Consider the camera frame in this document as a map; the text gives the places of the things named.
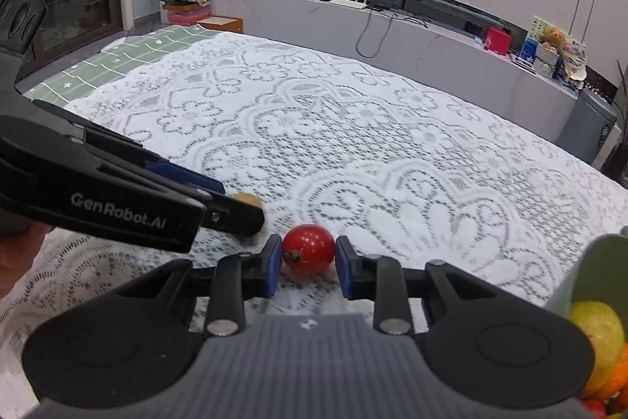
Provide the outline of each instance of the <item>red fruit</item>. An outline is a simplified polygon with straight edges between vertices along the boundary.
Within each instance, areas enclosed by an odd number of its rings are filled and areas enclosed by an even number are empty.
[[[596,419],[605,419],[606,409],[604,408],[604,405],[601,404],[599,401],[595,401],[594,399],[587,399],[586,401],[583,401],[582,404],[585,406],[586,409],[589,410],[589,412],[593,414],[593,417],[595,417]]]
[[[334,260],[334,237],[314,224],[293,227],[283,239],[283,261],[295,272],[318,274]]]

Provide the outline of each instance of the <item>human hand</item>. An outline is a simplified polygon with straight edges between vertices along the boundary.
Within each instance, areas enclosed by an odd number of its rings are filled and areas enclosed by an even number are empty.
[[[0,237],[0,298],[33,266],[50,226],[35,220],[24,233]]]

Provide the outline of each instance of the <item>gray trash can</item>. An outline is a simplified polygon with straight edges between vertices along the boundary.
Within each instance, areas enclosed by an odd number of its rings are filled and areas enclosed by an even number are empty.
[[[617,114],[604,98],[582,90],[556,145],[592,164],[615,121]]]

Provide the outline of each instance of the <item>floral lace pattern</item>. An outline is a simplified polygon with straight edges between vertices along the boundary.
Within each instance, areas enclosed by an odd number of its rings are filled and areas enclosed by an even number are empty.
[[[67,108],[227,193],[260,196],[267,222],[249,250],[314,222],[364,253],[407,267],[445,259],[542,305],[587,243],[628,223],[626,190],[522,128],[401,76],[261,38],[217,35]],[[241,250],[201,230],[187,257],[211,265]],[[174,257],[51,233],[0,302],[0,382],[16,390],[0,415],[34,402],[19,356],[38,324]],[[284,270],[272,300],[247,304],[249,319],[343,311],[368,319],[372,305],[343,300],[333,269],[313,279]]]

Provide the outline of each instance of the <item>stuffed animal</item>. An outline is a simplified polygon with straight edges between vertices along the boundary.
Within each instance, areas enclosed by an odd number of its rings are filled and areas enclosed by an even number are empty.
[[[564,32],[558,29],[556,26],[548,25],[545,31],[539,36],[543,46],[547,50],[554,50],[560,53],[560,49],[564,44]]]

